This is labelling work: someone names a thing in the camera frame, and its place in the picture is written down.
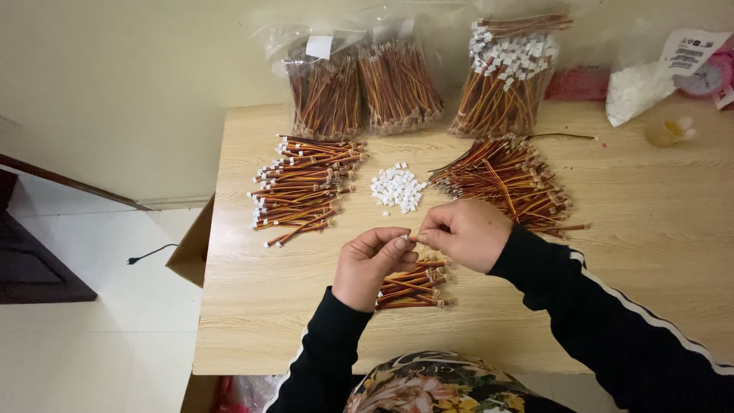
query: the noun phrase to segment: right hand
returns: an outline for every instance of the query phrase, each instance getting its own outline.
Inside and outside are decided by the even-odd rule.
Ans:
[[[429,209],[418,242],[460,265],[487,273],[512,232],[512,221],[489,202],[470,199]]]

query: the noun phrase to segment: hand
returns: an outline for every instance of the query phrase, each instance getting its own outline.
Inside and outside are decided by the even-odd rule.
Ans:
[[[401,238],[407,228],[374,228],[349,241],[339,251],[331,293],[349,308],[373,312],[382,280],[392,273],[415,269],[415,243]]]
[[[502,254],[511,231],[512,221],[489,202],[454,201],[429,209],[418,242],[486,273]]]

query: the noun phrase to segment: dark wooden door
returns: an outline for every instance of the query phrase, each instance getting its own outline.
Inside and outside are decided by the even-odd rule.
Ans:
[[[0,304],[94,301],[97,293],[7,213],[14,186],[15,174],[0,170]]]

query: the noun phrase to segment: power cord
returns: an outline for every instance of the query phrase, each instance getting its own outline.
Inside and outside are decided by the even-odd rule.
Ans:
[[[155,250],[155,251],[153,251],[153,252],[149,252],[149,253],[147,253],[147,254],[146,254],[146,255],[144,255],[144,256],[139,256],[139,257],[137,257],[137,258],[128,258],[128,265],[133,265],[133,264],[135,264],[136,262],[140,261],[141,259],[143,259],[143,258],[145,258],[145,257],[147,257],[147,256],[149,256],[149,255],[153,255],[153,254],[155,254],[156,252],[158,252],[158,251],[162,250],[163,248],[166,248],[166,247],[170,247],[171,245],[173,245],[174,247],[178,247],[178,244],[168,244],[168,245],[163,245],[162,247],[158,248],[157,250]]]

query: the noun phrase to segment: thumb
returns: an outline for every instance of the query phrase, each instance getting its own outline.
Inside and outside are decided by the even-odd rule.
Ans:
[[[372,257],[372,262],[375,263],[380,273],[387,275],[395,263],[400,261],[400,257],[407,251],[409,245],[408,240],[403,237],[393,238]]]
[[[428,245],[436,251],[441,250],[445,254],[449,254],[451,245],[453,245],[453,238],[453,234],[440,229],[425,229],[423,232],[418,234],[419,243]]]

